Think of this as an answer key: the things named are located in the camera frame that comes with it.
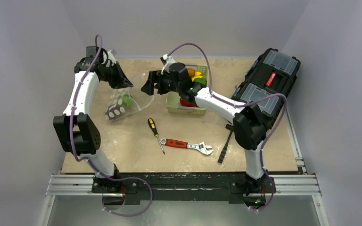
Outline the dark red purple fruit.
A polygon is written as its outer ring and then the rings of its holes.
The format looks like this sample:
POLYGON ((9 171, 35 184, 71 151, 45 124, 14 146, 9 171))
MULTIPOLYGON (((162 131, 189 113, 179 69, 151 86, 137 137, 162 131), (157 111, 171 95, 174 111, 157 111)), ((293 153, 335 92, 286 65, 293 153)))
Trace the dark red purple fruit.
POLYGON ((112 105, 106 112, 104 118, 106 120, 118 120, 125 116, 126 108, 121 105, 112 105))

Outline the clear dotted zip top bag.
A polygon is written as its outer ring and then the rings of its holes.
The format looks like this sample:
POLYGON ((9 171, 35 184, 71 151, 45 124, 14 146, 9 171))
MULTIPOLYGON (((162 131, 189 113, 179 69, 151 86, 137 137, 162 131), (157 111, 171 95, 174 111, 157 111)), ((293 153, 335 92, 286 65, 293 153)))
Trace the clear dotted zip top bag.
POLYGON ((147 80, 148 74, 136 74, 130 78, 133 87, 115 89, 104 111, 105 120, 117 121, 147 108, 154 101, 154 96, 140 90, 147 80))

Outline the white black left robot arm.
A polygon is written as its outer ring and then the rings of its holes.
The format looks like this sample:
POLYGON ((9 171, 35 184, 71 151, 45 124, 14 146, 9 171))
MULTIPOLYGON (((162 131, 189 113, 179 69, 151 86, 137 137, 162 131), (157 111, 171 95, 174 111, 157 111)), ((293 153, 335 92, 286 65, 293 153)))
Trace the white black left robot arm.
POLYGON ((65 152, 77 162, 84 161, 94 171, 93 193, 117 193, 123 188, 120 172, 101 150, 101 136, 90 117, 91 104, 98 83, 112 89, 133 87, 113 55, 97 45, 86 48, 86 56, 74 67, 74 87, 61 116, 53 126, 65 152))

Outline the green striped watermelon toy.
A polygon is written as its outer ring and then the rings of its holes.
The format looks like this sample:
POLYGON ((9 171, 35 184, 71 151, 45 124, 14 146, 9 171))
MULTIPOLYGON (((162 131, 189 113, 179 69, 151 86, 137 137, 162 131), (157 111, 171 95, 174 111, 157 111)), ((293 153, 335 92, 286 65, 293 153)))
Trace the green striped watermelon toy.
POLYGON ((126 94, 119 99, 118 104, 124 109, 131 109, 134 107, 134 100, 130 95, 126 94))

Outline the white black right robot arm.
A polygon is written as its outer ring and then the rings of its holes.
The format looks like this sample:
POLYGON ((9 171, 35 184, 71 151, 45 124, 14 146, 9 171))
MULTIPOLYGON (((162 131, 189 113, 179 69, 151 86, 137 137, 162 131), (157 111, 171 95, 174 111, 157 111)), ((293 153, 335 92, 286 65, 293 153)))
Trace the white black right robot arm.
POLYGON ((193 81, 185 64, 166 63, 161 70, 150 71, 141 91, 147 95, 176 92, 186 102, 211 110, 234 128, 237 143, 245 150, 246 186, 256 192, 264 186, 268 173, 264 166, 263 148, 269 129, 256 102, 244 105, 212 92, 208 86, 193 81))

